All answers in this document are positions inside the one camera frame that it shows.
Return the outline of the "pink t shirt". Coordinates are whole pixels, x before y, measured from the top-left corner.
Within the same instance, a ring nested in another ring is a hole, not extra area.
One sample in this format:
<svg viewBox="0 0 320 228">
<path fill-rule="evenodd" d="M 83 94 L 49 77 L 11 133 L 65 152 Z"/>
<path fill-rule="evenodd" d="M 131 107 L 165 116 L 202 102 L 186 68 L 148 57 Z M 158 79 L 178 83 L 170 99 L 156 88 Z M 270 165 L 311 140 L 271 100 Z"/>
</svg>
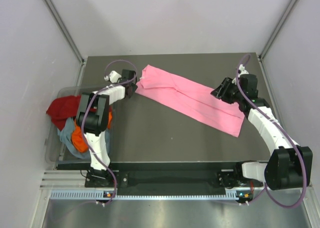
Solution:
<svg viewBox="0 0 320 228">
<path fill-rule="evenodd" d="M 147 65 L 137 82 L 136 93 L 237 138 L 245 115 L 238 104 L 228 104 L 212 96 L 213 90 Z"/>
</svg>

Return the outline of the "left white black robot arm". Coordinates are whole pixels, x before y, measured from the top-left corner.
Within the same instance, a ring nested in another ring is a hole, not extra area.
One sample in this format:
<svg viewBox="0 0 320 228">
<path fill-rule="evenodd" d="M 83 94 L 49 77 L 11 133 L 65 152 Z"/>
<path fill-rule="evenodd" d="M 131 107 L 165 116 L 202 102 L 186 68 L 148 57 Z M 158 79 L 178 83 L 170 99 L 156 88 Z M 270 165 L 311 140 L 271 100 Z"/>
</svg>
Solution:
<svg viewBox="0 0 320 228">
<path fill-rule="evenodd" d="M 90 154 L 90 168 L 87 170 L 85 187 L 110 188 L 115 184 L 115 175 L 109 169 L 110 145 L 106 133 L 110 129 L 110 107 L 117 101 L 130 98 L 137 89 L 137 80 L 119 79 L 100 90 L 84 92 L 76 114 L 76 123 Z"/>
</svg>

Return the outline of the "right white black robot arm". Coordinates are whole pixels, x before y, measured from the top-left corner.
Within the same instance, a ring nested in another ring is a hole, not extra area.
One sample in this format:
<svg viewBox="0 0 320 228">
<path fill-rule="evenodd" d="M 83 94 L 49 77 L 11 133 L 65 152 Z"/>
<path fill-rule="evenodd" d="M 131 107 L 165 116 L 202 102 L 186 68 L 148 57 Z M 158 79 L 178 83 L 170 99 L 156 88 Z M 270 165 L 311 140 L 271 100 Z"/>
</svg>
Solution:
<svg viewBox="0 0 320 228">
<path fill-rule="evenodd" d="M 258 79 L 245 74 L 236 83 L 226 77 L 211 92 L 215 98 L 228 104 L 237 103 L 247 120 L 257 129 L 270 152 L 268 162 L 243 161 L 237 163 L 233 180 L 245 186 L 251 180 L 266 183 L 275 190 L 308 187 L 311 179 L 313 152 L 307 146 L 289 141 L 281 132 L 268 102 L 258 96 Z"/>
</svg>

